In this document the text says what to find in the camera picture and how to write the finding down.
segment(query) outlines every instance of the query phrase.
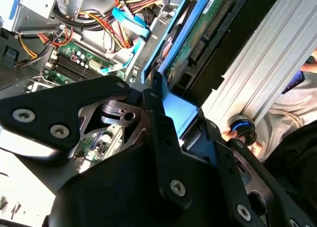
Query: screw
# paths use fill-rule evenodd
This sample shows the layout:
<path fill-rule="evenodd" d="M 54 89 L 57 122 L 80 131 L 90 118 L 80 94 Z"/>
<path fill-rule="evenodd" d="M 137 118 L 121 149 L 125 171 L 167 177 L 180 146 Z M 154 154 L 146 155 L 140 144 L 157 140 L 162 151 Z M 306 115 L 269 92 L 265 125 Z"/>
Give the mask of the screw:
<path fill-rule="evenodd" d="M 209 124 L 211 125 L 211 127 L 212 127 L 212 128 L 214 128 L 214 129 L 216 129 L 216 128 L 217 128 L 217 126 L 216 126 L 216 124 L 215 124 L 215 123 L 213 123 L 213 122 L 211 122 L 211 121 L 210 121 L 210 122 L 209 122 Z"/>
<path fill-rule="evenodd" d="M 151 95 L 152 97 L 155 97 L 155 98 L 158 97 L 158 96 L 157 96 L 155 93 L 153 93 L 153 92 L 150 92 L 150 95 Z"/>
<path fill-rule="evenodd" d="M 64 139 L 64 138 L 69 136 L 69 129 L 66 126 L 61 125 L 61 124 L 53 125 L 50 128 L 50 132 L 51 132 L 52 136 L 54 136 L 58 139 Z"/>
<path fill-rule="evenodd" d="M 12 117 L 22 123 L 30 123 L 35 120 L 35 114 L 28 109 L 17 109 L 12 113 Z"/>
<path fill-rule="evenodd" d="M 289 219 L 289 222 L 291 223 L 292 227 L 299 227 L 299 225 L 297 224 L 297 222 L 293 219 Z"/>
<path fill-rule="evenodd" d="M 125 87 L 122 82 L 117 82 L 116 84 L 117 84 L 117 86 L 119 86 L 119 87 L 121 87 L 121 88 L 124 88 L 124 87 Z"/>
<path fill-rule="evenodd" d="M 172 191 L 176 195 L 181 196 L 181 197 L 185 196 L 185 194 L 186 194 L 186 188 L 185 188 L 184 184 L 181 181 L 176 180 L 176 179 L 174 179 L 170 182 L 170 189 L 172 189 Z"/>
<path fill-rule="evenodd" d="M 243 148 L 243 144 L 241 144 L 240 141 L 237 141 L 236 144 L 237 144 L 240 148 Z"/>
<path fill-rule="evenodd" d="M 248 211 L 248 209 L 241 204 L 237 205 L 237 211 L 238 214 L 246 221 L 246 222 L 250 222 L 251 221 L 251 214 Z"/>

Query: screw hole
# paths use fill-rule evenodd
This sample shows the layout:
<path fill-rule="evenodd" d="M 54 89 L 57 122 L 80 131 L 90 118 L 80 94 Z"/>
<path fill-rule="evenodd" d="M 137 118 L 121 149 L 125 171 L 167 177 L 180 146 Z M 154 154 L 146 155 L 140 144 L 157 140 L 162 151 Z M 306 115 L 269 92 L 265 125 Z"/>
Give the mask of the screw hole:
<path fill-rule="evenodd" d="M 228 168 L 229 172 L 231 172 L 232 174 L 234 174 L 234 171 L 232 170 L 232 168 Z"/>
<path fill-rule="evenodd" d="M 157 98 L 157 95 L 156 95 L 155 93 L 153 93 L 153 92 L 150 92 L 150 95 L 151 95 L 152 97 Z"/>
<path fill-rule="evenodd" d="M 116 85 L 117 85 L 118 87 L 121 87 L 121 88 L 124 88 L 124 87 L 125 87 L 122 82 L 117 82 Z"/>
<path fill-rule="evenodd" d="M 130 121 L 130 120 L 133 120 L 135 117 L 135 115 L 132 113 L 132 112 L 129 112 L 127 113 L 125 116 L 124 116 L 124 119 L 127 120 L 127 121 Z"/>
<path fill-rule="evenodd" d="M 165 140 L 165 143 L 166 143 L 167 145 L 172 145 L 172 142 L 171 142 L 169 139 L 166 139 L 166 140 Z"/>
<path fill-rule="evenodd" d="M 205 161 L 207 161 L 208 163 L 210 163 L 210 158 L 209 158 L 209 156 L 205 156 L 203 159 L 204 159 Z"/>

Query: black metal arm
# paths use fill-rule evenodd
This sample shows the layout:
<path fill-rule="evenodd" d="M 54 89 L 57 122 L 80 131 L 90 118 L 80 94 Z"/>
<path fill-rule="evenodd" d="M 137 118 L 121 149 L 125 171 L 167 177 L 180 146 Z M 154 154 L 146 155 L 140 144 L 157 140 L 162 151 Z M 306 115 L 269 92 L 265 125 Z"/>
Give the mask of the black metal arm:
<path fill-rule="evenodd" d="M 226 146 L 202 114 L 181 150 L 160 79 L 142 93 L 106 76 L 0 101 L 0 146 L 43 164 L 66 162 L 88 134 L 124 127 L 121 152 L 69 180 L 45 226 L 314 226 L 249 149 Z"/>

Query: blue plastic part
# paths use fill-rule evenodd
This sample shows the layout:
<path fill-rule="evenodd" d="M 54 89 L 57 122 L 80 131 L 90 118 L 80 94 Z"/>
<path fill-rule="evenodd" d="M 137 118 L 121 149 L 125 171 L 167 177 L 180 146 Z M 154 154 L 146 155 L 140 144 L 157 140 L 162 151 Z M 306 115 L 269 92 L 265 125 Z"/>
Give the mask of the blue plastic part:
<path fill-rule="evenodd" d="M 13 20 L 14 19 L 16 10 L 18 9 L 19 1 L 20 0 L 14 0 L 13 5 L 12 5 L 12 9 L 11 9 L 11 13 L 10 13 L 10 16 L 9 16 L 9 20 Z"/>
<path fill-rule="evenodd" d="M 165 115 L 172 118 L 177 137 L 184 133 L 198 113 L 198 108 L 169 91 L 167 81 L 162 78 L 162 100 Z"/>
<path fill-rule="evenodd" d="M 252 126 L 250 123 L 248 122 L 242 122 L 237 124 L 235 127 L 232 128 L 232 131 L 236 130 L 238 127 L 242 126 L 242 125 L 248 125 L 248 126 Z"/>
<path fill-rule="evenodd" d="M 131 63 L 134 55 L 140 49 L 141 44 L 142 44 L 142 39 L 139 39 L 137 44 L 134 46 L 134 49 L 133 49 L 132 53 L 130 54 L 129 60 L 122 65 L 122 68 L 125 68 L 125 67 L 129 66 L 129 64 Z M 110 72 L 110 71 L 111 71 L 111 69 L 108 68 L 108 67 L 105 67 L 105 68 L 101 69 L 101 72 L 103 72 L 103 73 L 107 73 L 107 72 Z"/>
<path fill-rule="evenodd" d="M 144 83 L 146 80 L 146 71 L 150 68 L 151 63 L 154 61 L 155 56 L 158 54 L 160 48 L 162 47 L 162 44 L 164 43 L 166 37 L 168 36 L 168 34 L 170 33 L 170 31 L 172 30 L 173 26 L 176 23 L 176 18 L 178 16 L 178 14 L 180 13 L 182 7 L 184 6 L 186 0 L 183 0 L 182 3 L 180 4 L 180 6 L 178 7 L 168 29 L 166 30 L 163 38 L 161 39 L 160 43 L 158 44 L 156 50 L 154 51 L 154 53 L 152 53 L 152 56 L 150 57 L 149 61 L 147 62 L 147 64 L 145 65 L 142 73 L 141 73 L 141 82 Z M 180 50 L 180 48 L 182 47 L 184 41 L 186 40 L 188 34 L 190 33 L 190 31 L 193 29 L 195 23 L 197 22 L 198 18 L 200 17 L 200 15 L 202 14 L 204 8 L 206 7 L 206 4 L 208 3 L 209 0 L 198 0 L 197 4 L 195 5 L 193 11 L 191 12 L 190 16 L 188 17 L 183 29 L 181 30 L 180 34 L 178 35 L 176 41 L 174 42 L 172 48 L 170 49 L 167 57 L 165 58 L 164 62 L 162 63 L 162 65 L 160 66 L 160 68 L 158 69 L 158 71 L 160 73 L 163 74 L 163 72 L 169 67 L 169 65 L 173 62 L 173 59 L 175 58 L 176 54 L 178 53 L 178 51 Z"/>
<path fill-rule="evenodd" d="M 137 35 L 143 36 L 144 38 L 149 36 L 149 29 L 146 28 L 146 24 L 138 16 L 135 16 L 135 18 L 131 20 L 127 13 L 117 7 L 113 8 L 112 15 L 117 21 L 122 23 L 124 27 L 129 28 L 129 30 L 133 31 Z"/>

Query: green circuit board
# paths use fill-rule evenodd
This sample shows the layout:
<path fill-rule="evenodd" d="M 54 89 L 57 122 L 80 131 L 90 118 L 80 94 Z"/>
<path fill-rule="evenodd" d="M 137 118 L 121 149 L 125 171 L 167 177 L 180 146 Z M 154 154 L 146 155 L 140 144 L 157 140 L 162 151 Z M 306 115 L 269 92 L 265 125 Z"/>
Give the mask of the green circuit board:
<path fill-rule="evenodd" d="M 58 85 L 66 85 L 66 84 L 70 84 L 73 83 L 74 81 L 69 79 L 68 77 L 65 77 L 61 74 L 59 74 L 58 72 L 54 71 L 54 70 L 50 70 L 48 68 L 44 69 L 44 74 L 43 77 L 51 82 L 54 82 Z"/>
<path fill-rule="evenodd" d="M 84 62 L 84 64 L 89 64 L 91 60 L 94 60 L 98 63 L 100 63 L 101 68 L 105 67 L 112 67 L 115 63 L 111 62 L 109 59 L 100 59 L 98 56 L 93 55 L 92 53 L 80 48 L 79 46 L 75 45 L 74 43 L 69 43 L 66 46 L 59 47 L 57 49 L 58 54 L 62 54 L 69 58 L 72 61 L 80 60 L 81 62 Z"/>
<path fill-rule="evenodd" d="M 201 40 L 201 38 L 212 28 L 212 26 L 214 26 L 213 24 L 215 23 L 213 22 L 217 19 L 219 13 L 221 13 L 219 10 L 224 6 L 226 1 L 228 0 L 210 0 L 208 2 L 172 64 L 167 69 L 165 76 L 168 82 L 173 79 L 178 68 L 188 59 L 188 57 L 191 54 L 196 53 L 195 50 L 202 51 L 204 41 Z"/>

